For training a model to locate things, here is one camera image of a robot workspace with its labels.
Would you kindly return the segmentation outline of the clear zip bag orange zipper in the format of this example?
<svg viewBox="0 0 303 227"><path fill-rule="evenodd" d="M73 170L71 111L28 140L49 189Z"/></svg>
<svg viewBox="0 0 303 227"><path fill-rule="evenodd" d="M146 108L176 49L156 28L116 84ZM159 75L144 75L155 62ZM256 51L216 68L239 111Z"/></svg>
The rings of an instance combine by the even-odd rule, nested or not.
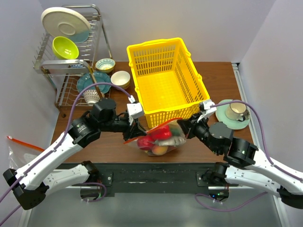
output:
<svg viewBox="0 0 303 227"><path fill-rule="evenodd" d="M170 119L147 131L146 135L129 139L124 144L143 151L148 156L163 156L186 143L186 136L178 120L179 118Z"/></svg>

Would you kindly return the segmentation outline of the red apple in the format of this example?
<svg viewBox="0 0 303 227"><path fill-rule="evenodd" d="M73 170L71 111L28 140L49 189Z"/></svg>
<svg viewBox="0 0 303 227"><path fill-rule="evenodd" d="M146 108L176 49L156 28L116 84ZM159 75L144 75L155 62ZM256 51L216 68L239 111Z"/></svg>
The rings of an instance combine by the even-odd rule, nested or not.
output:
<svg viewBox="0 0 303 227"><path fill-rule="evenodd" d="M148 151L148 150L151 150L154 146L154 140L149 136L140 137L136 143L137 143L138 148L141 150Z"/></svg>

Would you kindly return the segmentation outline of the red bell pepper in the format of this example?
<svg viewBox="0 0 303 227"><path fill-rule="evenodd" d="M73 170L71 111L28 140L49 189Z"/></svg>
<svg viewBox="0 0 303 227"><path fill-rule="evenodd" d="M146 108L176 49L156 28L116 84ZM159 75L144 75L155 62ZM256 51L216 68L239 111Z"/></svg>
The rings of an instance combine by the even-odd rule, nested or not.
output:
<svg viewBox="0 0 303 227"><path fill-rule="evenodd" d="M156 128L150 133L150 137L153 140L167 140L172 137L169 125L164 125L162 127Z"/></svg>

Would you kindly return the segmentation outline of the peach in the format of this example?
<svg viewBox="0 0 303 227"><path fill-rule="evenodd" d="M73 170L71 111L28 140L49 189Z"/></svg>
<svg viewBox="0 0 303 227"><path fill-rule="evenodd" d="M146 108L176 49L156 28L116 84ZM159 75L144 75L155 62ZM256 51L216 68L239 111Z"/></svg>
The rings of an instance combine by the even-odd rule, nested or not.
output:
<svg viewBox="0 0 303 227"><path fill-rule="evenodd" d="M151 151L156 156L162 156L168 152L169 146L157 146L155 145Z"/></svg>

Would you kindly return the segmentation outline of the green cucumber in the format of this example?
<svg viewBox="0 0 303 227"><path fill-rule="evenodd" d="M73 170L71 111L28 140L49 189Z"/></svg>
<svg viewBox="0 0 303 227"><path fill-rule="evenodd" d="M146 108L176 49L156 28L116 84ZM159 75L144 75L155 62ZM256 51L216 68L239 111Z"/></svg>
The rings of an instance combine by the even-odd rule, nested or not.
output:
<svg viewBox="0 0 303 227"><path fill-rule="evenodd" d="M178 126L172 125L169 128L170 128L170 131L171 131L173 136L182 136L183 135L182 129L179 128Z"/></svg>

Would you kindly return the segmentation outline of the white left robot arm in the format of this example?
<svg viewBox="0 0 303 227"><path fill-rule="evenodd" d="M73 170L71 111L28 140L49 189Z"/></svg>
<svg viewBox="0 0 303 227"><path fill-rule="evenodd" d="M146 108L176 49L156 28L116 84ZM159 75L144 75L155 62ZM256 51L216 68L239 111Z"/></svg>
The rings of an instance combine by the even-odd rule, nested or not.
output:
<svg viewBox="0 0 303 227"><path fill-rule="evenodd" d="M99 171L83 161L74 168L54 174L67 158L98 140L102 132L120 132L124 140L145 135L138 118L144 115L140 103L127 104L125 113L116 114L113 99L101 99L91 110L75 119L60 137L34 160L19 168L8 169L3 176L24 210L40 204L51 193L74 184L94 185Z"/></svg>

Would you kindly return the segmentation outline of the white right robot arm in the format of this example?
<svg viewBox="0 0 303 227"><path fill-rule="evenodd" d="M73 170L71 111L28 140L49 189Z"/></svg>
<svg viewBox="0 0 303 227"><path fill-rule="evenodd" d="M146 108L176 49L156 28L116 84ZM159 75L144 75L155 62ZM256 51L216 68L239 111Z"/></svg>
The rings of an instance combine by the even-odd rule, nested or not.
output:
<svg viewBox="0 0 303 227"><path fill-rule="evenodd" d="M193 116L189 120L178 120L188 139L197 137L216 155L223 156L223 162L215 163L207 173L207 181L217 186L237 184L264 190L293 208L303 207L303 181L295 179L299 173L290 168L281 171L274 167L261 149L254 144L234 137L233 130L224 123L208 125L208 121Z"/></svg>

